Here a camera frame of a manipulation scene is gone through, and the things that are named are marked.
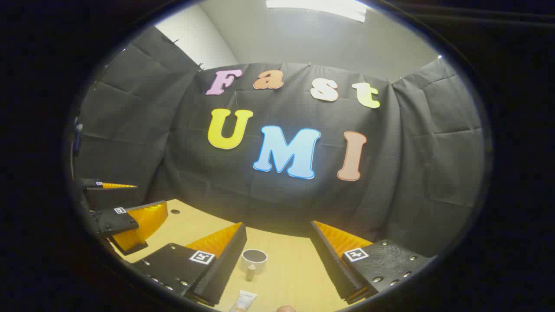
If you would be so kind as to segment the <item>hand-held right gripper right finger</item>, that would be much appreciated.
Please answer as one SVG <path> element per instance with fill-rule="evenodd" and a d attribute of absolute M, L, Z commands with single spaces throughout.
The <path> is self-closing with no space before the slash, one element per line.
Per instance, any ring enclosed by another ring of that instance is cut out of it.
<path fill-rule="evenodd" d="M 318 221 L 311 221 L 311 241 L 347 304 L 375 296 L 422 271 L 435 259 L 392 240 L 370 242 Z"/>

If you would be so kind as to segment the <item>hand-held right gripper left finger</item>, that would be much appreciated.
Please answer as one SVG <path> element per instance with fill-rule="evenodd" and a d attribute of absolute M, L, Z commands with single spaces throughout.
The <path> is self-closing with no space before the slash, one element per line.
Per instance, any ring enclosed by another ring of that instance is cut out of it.
<path fill-rule="evenodd" d="M 186 246 L 166 244 L 131 267 L 177 296 L 216 306 L 246 242 L 238 222 Z"/>

